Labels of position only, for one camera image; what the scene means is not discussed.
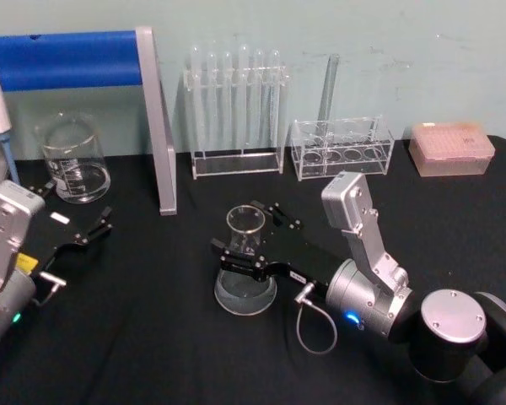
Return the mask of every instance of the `gray cable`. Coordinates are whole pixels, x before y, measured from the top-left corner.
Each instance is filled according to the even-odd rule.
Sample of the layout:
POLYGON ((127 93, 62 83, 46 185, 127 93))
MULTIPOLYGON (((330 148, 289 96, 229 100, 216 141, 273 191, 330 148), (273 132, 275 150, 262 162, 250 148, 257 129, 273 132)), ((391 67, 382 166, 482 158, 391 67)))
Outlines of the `gray cable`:
POLYGON ((52 289, 51 291, 49 292, 49 294, 42 300, 42 301, 38 301, 36 298, 33 298, 31 301, 38 307, 42 307, 43 305, 45 305, 47 302, 49 302, 49 300, 52 298, 52 296, 54 294, 57 293, 57 291, 60 289, 60 285, 59 284, 54 284, 52 286, 52 289))
POLYGON ((298 341, 300 342, 300 344, 302 345, 302 347, 307 352, 309 352, 311 354, 322 355, 322 354, 328 354, 328 353, 330 353, 336 347, 336 344, 337 344, 337 327, 336 327, 336 323, 334 322, 333 319, 331 319, 331 316, 325 310, 322 310, 321 308, 319 308, 318 306, 316 306, 315 304, 313 304, 311 301, 309 301, 309 300, 301 300, 301 302, 302 302, 302 304, 306 304, 309 308, 311 308, 311 309, 319 312, 321 315, 323 315, 330 322, 331 328, 334 331, 334 340, 331 343, 330 347, 327 348, 326 350, 317 351, 317 350, 312 350, 312 349, 310 349, 310 348, 307 347, 307 345, 304 343, 304 340, 302 340, 302 335, 300 334, 300 320, 302 319, 302 310, 304 309, 304 306, 301 305, 300 309, 298 311, 298 317, 296 318, 296 336, 298 337, 298 341))

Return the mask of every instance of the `white label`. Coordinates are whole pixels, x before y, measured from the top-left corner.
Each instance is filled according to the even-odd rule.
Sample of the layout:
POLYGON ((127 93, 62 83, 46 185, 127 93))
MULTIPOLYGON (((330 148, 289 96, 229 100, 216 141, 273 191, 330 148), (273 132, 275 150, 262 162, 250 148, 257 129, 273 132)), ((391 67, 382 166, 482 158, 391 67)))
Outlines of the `white label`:
POLYGON ((302 277, 299 274, 296 274, 295 272, 288 272, 288 275, 290 276, 290 278, 294 278, 299 283, 302 283, 302 284, 307 283, 307 280, 305 279, 305 277, 302 277))
POLYGON ((58 190, 67 190, 66 182, 62 180, 60 177, 54 177, 54 180, 57 182, 58 190))
POLYGON ((62 222, 64 225, 69 224, 69 218, 60 215, 59 213, 52 213, 51 218, 54 219, 55 221, 62 222))

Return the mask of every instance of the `clear liquid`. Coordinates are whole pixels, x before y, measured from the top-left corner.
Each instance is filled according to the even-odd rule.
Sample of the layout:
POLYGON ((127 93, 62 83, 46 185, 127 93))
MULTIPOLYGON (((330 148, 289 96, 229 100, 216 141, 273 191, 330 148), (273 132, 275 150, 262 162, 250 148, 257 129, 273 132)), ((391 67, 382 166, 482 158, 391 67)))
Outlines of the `clear liquid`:
POLYGON ((270 280, 257 282, 244 274, 221 271, 222 287, 237 299, 254 298, 265 294, 270 287, 270 280))
POLYGON ((50 172, 57 182, 57 195, 68 203, 90 203, 103 196, 110 187, 109 171, 94 161, 53 161, 50 172))

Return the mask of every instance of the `pink lid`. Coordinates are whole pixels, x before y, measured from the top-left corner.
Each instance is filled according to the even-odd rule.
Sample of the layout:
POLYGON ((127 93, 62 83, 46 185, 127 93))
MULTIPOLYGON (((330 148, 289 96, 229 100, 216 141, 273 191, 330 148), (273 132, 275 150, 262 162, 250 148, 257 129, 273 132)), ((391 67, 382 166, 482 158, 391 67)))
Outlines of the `pink lid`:
POLYGON ((426 159, 490 159, 495 154, 493 144, 477 124, 418 124, 412 136, 426 159))

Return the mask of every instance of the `blue led light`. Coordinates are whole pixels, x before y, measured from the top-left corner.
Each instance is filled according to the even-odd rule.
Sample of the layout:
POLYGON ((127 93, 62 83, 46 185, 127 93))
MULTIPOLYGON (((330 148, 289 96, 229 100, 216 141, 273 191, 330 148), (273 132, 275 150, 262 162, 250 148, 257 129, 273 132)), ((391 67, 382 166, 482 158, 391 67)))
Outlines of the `blue led light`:
POLYGON ((345 312, 345 317, 349 321, 355 323, 356 325, 360 324, 360 317, 354 312, 351 312, 351 311, 345 312))

